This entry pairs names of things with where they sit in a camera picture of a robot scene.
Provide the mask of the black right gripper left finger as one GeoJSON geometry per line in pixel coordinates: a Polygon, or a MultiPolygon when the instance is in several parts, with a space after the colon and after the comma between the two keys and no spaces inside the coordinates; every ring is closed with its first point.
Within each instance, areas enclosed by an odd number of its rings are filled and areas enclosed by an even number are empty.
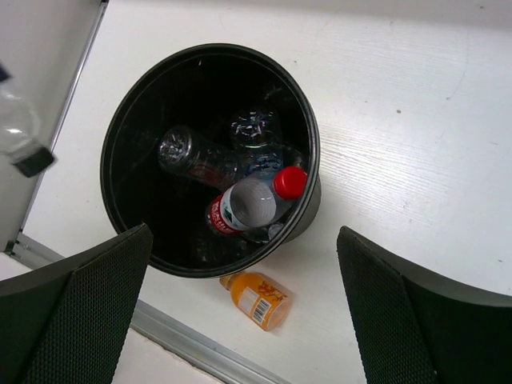
{"type": "Polygon", "coordinates": [[[136,226],[1,282],[3,383],[110,383],[153,235],[136,226]]]}

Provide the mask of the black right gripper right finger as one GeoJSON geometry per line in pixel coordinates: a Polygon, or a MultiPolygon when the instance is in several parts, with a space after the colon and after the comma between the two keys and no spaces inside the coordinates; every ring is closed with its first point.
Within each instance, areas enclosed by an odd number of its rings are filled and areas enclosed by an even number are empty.
{"type": "Polygon", "coordinates": [[[511,298],[442,276],[344,226],[337,254],[368,383],[509,383],[511,298]]]}

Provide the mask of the orange juice bottle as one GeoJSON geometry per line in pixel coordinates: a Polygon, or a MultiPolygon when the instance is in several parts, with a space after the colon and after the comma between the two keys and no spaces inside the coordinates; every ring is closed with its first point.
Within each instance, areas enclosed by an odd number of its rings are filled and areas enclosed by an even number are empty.
{"type": "Polygon", "coordinates": [[[220,277],[233,304],[264,331],[272,331],[285,320],[292,298],[286,290],[257,272],[237,272],[220,277]]]}

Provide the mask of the clear bottle dark label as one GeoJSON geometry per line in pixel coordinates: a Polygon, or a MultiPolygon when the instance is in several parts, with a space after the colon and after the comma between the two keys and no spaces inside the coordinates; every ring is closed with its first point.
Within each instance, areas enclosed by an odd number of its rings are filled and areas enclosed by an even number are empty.
{"type": "Polygon", "coordinates": [[[26,178],[39,175],[55,161],[39,139],[39,127],[35,109],[1,64],[1,155],[26,178]]]}

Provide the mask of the clear bottle red label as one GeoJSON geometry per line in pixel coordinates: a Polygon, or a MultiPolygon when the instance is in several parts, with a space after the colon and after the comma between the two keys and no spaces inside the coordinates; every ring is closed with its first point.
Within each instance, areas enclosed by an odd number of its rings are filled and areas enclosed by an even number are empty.
{"type": "Polygon", "coordinates": [[[221,235],[238,235],[268,226],[302,196],[307,179],[307,173],[297,166],[256,171],[209,204],[206,224],[221,235]]]}

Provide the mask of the clear unlabelled plastic bottle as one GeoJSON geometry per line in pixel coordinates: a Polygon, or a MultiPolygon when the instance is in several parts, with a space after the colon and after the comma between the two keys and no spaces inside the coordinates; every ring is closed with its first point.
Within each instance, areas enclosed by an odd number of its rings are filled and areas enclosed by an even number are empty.
{"type": "Polygon", "coordinates": [[[227,190],[243,177],[235,152],[188,126],[173,126],[164,134],[158,145],[158,164],[168,173],[217,190],[227,190]]]}

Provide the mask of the clear bottle blue label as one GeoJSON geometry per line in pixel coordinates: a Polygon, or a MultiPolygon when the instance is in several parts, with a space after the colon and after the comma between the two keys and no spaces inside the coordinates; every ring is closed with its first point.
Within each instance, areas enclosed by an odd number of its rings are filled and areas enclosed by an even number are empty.
{"type": "Polygon", "coordinates": [[[243,175],[258,171],[280,171],[286,166],[305,169],[301,152],[283,144],[278,113],[263,106],[235,113],[229,122],[230,138],[243,175]]]}

